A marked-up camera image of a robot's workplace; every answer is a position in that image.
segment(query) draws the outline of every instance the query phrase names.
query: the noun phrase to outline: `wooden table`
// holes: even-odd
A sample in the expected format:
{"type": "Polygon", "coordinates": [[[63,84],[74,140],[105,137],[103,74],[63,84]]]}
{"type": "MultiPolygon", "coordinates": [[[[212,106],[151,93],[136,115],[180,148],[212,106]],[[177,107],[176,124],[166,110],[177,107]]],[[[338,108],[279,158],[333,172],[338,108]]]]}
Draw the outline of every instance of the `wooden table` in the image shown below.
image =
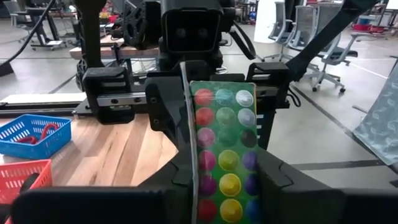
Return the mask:
{"type": "MultiPolygon", "coordinates": [[[[123,39],[111,40],[111,36],[107,35],[106,37],[101,39],[101,43],[114,43],[114,42],[124,42],[123,39]]],[[[129,58],[156,58],[158,55],[158,48],[148,49],[148,50],[137,50],[134,47],[121,47],[119,51],[120,59],[129,59],[129,58]]],[[[76,60],[81,59],[81,48],[75,47],[69,51],[69,54],[72,58],[76,60]]],[[[102,47],[101,48],[101,58],[102,59],[115,59],[116,56],[114,54],[114,50],[111,47],[102,47]]]]}
{"type": "MultiPolygon", "coordinates": [[[[0,119],[0,125],[6,122],[0,119]]],[[[147,114],[110,126],[74,119],[72,140],[51,158],[53,185],[135,186],[176,153],[162,132],[151,130],[147,114]]],[[[26,160],[0,155],[0,164],[21,161],[26,160]]]]}

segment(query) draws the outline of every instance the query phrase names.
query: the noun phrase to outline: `black mount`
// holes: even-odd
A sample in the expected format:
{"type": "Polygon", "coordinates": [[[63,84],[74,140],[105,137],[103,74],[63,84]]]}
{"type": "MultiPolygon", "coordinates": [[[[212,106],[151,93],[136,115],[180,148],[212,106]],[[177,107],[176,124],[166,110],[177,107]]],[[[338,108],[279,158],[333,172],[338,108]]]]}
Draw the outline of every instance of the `black mount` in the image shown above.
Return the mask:
{"type": "Polygon", "coordinates": [[[162,35],[160,2],[143,1],[138,7],[129,0],[124,3],[124,43],[139,50],[156,47],[162,35]]]}

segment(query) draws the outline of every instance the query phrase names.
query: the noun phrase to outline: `camera lens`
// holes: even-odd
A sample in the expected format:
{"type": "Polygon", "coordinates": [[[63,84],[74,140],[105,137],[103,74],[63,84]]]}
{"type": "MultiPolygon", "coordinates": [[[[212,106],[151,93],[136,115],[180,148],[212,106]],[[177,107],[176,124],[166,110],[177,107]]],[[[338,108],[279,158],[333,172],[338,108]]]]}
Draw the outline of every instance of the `camera lens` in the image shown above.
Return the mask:
{"type": "Polygon", "coordinates": [[[184,28],[177,29],[177,37],[178,38],[185,38],[187,36],[187,31],[184,28]]]}
{"type": "Polygon", "coordinates": [[[207,29],[205,29],[205,28],[201,28],[201,29],[199,29],[198,30],[198,34],[199,34],[199,37],[200,38],[207,38],[207,36],[208,36],[208,32],[207,32],[207,29]]]}

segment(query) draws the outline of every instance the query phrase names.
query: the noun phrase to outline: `yellow dot sticker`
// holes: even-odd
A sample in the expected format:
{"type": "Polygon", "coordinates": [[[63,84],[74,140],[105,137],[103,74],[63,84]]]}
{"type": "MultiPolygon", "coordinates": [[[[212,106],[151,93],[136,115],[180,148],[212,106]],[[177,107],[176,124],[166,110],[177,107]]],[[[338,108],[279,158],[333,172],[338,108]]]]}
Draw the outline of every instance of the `yellow dot sticker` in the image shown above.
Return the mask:
{"type": "Polygon", "coordinates": [[[227,199],[221,204],[220,214],[224,221],[236,223],[242,219],[243,208],[237,200],[227,199]]]}
{"type": "Polygon", "coordinates": [[[218,164],[225,171],[234,171],[239,164],[239,156],[232,150],[224,150],[218,156],[218,164]]]}
{"type": "Polygon", "coordinates": [[[235,174],[225,174],[220,179],[220,191],[227,197],[237,196],[241,189],[241,180],[235,174]]]}

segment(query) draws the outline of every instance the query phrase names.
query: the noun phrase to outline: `gray office chair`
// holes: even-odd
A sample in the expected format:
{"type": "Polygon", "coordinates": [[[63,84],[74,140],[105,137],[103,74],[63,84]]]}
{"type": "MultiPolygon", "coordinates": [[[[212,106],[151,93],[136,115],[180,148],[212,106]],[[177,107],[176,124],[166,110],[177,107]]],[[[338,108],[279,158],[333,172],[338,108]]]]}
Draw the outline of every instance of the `gray office chair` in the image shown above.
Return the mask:
{"type": "MultiPolygon", "coordinates": [[[[296,21],[294,28],[287,39],[287,47],[301,51],[313,39],[315,35],[317,10],[312,6],[296,6],[296,21]]],[[[319,71],[318,65],[310,63],[308,68],[319,71]]]]}
{"type": "MultiPolygon", "coordinates": [[[[331,19],[334,18],[340,10],[340,7],[341,4],[338,3],[318,3],[315,35],[321,32],[331,19]]],[[[328,80],[336,86],[341,87],[341,93],[346,91],[345,86],[340,83],[340,77],[327,73],[326,67],[327,65],[339,65],[341,62],[344,62],[348,66],[350,62],[346,60],[346,57],[358,56],[358,53],[354,50],[350,50],[350,48],[359,35],[353,34],[351,36],[352,38],[345,49],[338,47],[341,37],[340,34],[318,54],[318,57],[322,58],[322,62],[324,63],[322,71],[314,71],[311,74],[304,75],[305,77],[317,79],[312,85],[312,91],[317,91],[318,84],[321,84],[323,80],[328,80]]]]}
{"type": "Polygon", "coordinates": [[[276,6],[276,22],[274,24],[274,28],[268,37],[271,40],[274,40],[278,44],[282,46],[279,54],[269,55],[261,58],[257,56],[262,62],[265,62],[266,58],[278,58],[281,61],[283,58],[292,59],[293,56],[284,54],[284,48],[286,46],[287,40],[289,38],[290,32],[286,32],[286,27],[288,22],[293,22],[290,19],[286,19],[285,12],[285,3],[284,2],[275,2],[276,6]]]}
{"type": "Polygon", "coordinates": [[[27,35],[18,40],[18,42],[25,41],[35,24],[28,21],[25,16],[20,16],[15,13],[15,12],[22,11],[18,2],[4,1],[4,5],[6,6],[8,13],[10,14],[11,26],[19,28],[19,29],[24,29],[27,31],[27,35]]]}

